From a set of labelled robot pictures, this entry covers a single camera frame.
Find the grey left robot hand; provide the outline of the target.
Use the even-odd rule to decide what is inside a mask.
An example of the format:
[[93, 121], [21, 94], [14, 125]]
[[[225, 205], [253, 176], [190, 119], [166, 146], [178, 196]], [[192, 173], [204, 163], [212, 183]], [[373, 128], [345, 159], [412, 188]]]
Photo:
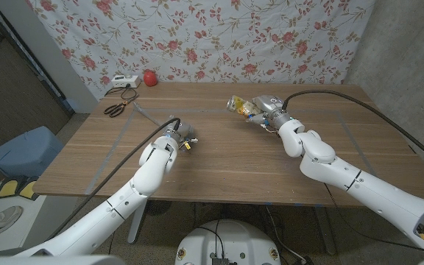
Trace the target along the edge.
[[189, 123], [182, 121], [177, 129], [174, 128], [175, 125], [176, 121], [168, 124], [163, 131], [163, 136], [172, 137], [177, 143], [194, 137], [194, 128]]

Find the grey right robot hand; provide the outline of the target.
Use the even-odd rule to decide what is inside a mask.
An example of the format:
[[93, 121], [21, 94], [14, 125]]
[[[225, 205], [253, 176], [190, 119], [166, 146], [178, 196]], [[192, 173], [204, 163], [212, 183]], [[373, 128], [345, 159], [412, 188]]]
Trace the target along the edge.
[[247, 119], [252, 123], [268, 123], [271, 127], [279, 130], [283, 124], [291, 120], [290, 115], [283, 109], [283, 100], [276, 96], [257, 96], [252, 98], [251, 102], [261, 111]]

